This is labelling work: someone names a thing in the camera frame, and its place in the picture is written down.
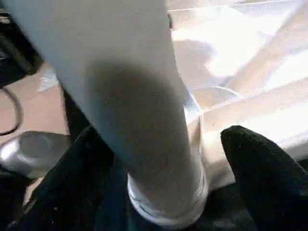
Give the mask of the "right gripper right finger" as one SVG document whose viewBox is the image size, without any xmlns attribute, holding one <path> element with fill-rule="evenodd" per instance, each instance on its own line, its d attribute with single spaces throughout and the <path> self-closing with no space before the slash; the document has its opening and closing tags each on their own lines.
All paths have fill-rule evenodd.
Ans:
<svg viewBox="0 0 308 231">
<path fill-rule="evenodd" d="M 276 143 L 242 126 L 220 134 L 241 198 L 260 231 L 308 229 L 308 173 Z"/>
</svg>

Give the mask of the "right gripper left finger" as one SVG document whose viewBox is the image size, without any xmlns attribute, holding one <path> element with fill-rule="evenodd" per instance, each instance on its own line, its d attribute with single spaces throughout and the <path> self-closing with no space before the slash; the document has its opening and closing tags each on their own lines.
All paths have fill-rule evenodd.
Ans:
<svg viewBox="0 0 308 231">
<path fill-rule="evenodd" d="M 34 190 L 11 231 L 109 231 L 105 206 L 113 154 L 87 127 Z"/>
</svg>

